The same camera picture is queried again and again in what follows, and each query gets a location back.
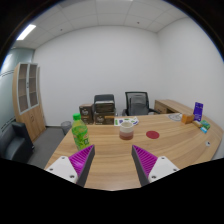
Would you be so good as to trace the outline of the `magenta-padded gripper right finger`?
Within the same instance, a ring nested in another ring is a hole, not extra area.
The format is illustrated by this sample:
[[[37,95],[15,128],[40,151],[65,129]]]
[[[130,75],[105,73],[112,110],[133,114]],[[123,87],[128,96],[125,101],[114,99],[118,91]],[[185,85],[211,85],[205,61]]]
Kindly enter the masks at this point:
[[[136,145],[132,146],[132,157],[142,186],[148,185],[179,170],[167,157],[156,157]]]

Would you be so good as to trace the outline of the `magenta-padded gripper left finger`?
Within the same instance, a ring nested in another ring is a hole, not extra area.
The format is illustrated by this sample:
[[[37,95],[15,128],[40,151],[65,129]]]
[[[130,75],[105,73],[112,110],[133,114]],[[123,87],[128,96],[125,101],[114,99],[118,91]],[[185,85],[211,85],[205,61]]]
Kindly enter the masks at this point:
[[[94,156],[95,146],[91,145],[70,157],[59,157],[47,168],[47,171],[78,186],[84,187]]]

